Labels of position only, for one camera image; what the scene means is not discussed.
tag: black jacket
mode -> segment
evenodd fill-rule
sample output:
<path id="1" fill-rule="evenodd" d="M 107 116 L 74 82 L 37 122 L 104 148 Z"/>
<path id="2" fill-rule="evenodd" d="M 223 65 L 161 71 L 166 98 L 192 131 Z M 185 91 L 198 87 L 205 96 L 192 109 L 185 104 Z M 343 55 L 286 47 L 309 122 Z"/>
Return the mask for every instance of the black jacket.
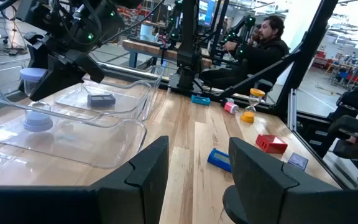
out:
<path id="1" fill-rule="evenodd" d="M 244 44 L 237 51 L 237 59 L 246 60 L 247 74 L 256 74 L 279 61 L 283 56 L 289 54 L 287 44 L 279 37 L 256 47 Z M 268 77 L 266 80 L 275 83 L 282 71 L 276 77 Z"/>

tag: workbench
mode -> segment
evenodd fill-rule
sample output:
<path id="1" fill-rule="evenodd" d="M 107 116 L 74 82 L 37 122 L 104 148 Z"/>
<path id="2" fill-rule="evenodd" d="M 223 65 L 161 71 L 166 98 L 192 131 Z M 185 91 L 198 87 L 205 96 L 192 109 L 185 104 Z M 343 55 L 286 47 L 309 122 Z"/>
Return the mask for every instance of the workbench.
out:
<path id="1" fill-rule="evenodd" d="M 129 51 L 129 66 L 136 68 L 137 54 L 146 54 L 149 56 L 161 58 L 162 50 L 159 47 L 143 44 L 133 40 L 124 40 L 122 41 L 122 46 L 125 50 Z M 206 49 L 201 49 L 203 55 L 209 55 Z M 178 53 L 174 50 L 167 50 L 164 53 L 164 59 L 166 60 L 176 60 Z M 212 60 L 203 58 L 204 67 L 210 67 L 212 65 Z"/>
<path id="2" fill-rule="evenodd" d="M 20 103 L 26 105 L 29 100 Z M 145 121 L 144 147 L 159 136 L 169 136 L 169 175 L 160 223 L 232 223 L 222 203 L 225 189 L 234 184 L 232 175 L 207 163 L 212 148 L 228 151 L 230 137 L 256 146 L 258 134 L 275 134 L 288 148 L 273 156 L 287 161 L 296 152 L 309 160 L 308 174 L 339 187 L 280 118 L 256 113 L 254 124 L 250 124 L 240 119 L 242 112 L 229 114 L 219 103 L 198 105 L 189 97 L 157 90 Z M 113 171 L 12 146 L 0 145 L 0 153 L 5 155 L 0 159 L 0 184 L 5 185 L 90 185 Z"/>

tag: dark hair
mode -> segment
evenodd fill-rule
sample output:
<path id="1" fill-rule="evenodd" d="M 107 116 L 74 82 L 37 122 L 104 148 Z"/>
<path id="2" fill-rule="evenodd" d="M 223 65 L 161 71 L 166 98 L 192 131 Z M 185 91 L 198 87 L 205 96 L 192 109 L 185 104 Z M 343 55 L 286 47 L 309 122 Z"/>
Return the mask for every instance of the dark hair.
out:
<path id="1" fill-rule="evenodd" d="M 281 37 L 284 33 L 284 21 L 278 16 L 269 16 L 264 19 L 267 21 L 273 30 L 278 29 L 277 37 Z"/>

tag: red toy block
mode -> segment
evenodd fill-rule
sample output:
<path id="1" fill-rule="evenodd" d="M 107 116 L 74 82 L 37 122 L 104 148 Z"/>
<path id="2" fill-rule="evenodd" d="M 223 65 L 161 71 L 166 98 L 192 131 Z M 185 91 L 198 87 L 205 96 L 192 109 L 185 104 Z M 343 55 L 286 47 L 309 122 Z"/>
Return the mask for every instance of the red toy block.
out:
<path id="1" fill-rule="evenodd" d="M 273 134 L 260 134 L 256 139 L 256 144 L 261 150 L 267 153 L 283 154 L 287 149 L 287 144 L 279 137 Z"/>

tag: sand timer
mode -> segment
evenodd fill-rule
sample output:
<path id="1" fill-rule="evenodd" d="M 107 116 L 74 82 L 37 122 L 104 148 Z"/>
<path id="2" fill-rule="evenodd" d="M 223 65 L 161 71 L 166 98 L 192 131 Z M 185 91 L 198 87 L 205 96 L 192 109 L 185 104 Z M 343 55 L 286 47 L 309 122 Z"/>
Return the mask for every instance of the sand timer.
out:
<path id="1" fill-rule="evenodd" d="M 46 72 L 47 70 L 42 68 L 23 68 L 20 70 L 20 76 L 24 84 L 24 93 L 27 96 L 31 95 Z M 43 101 L 32 102 L 29 106 L 43 110 L 51 110 L 50 105 Z M 49 130 L 52 126 L 53 122 L 49 115 L 31 110 L 25 112 L 24 129 L 31 132 L 41 132 Z"/>
<path id="2" fill-rule="evenodd" d="M 256 88 L 250 89 L 250 94 L 248 97 L 249 106 L 245 108 L 244 114 L 241 116 L 243 121 L 247 121 L 249 123 L 254 122 L 255 117 L 255 106 L 260 103 L 262 98 L 265 96 L 265 92 L 262 90 L 258 90 Z"/>

